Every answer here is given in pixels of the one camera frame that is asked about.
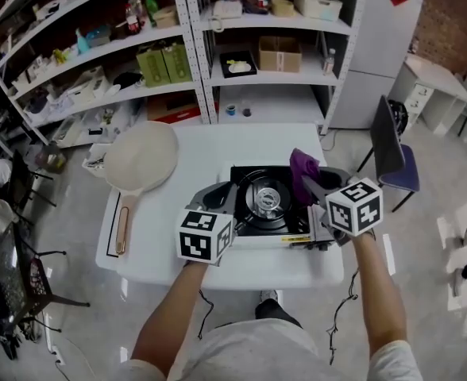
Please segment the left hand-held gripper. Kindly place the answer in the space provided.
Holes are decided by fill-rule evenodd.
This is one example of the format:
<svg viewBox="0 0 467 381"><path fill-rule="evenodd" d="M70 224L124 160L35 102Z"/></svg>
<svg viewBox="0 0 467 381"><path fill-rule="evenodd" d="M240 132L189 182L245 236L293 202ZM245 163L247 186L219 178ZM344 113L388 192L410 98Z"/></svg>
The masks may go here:
<svg viewBox="0 0 467 381"><path fill-rule="evenodd" d="M219 264L234 239L238 186L231 181L197 192L178 215L176 253L184 260Z"/></svg>

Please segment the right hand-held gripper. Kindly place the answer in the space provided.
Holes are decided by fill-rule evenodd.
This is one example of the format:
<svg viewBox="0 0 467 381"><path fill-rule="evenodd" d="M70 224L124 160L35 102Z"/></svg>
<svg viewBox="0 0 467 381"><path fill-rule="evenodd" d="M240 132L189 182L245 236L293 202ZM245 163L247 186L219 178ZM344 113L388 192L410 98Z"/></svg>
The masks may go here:
<svg viewBox="0 0 467 381"><path fill-rule="evenodd" d="M308 175L302 181L311 206L326 211L321 223L338 246L383 221L383 192L371 179L359 179L342 169L324 167L318 184Z"/></svg>

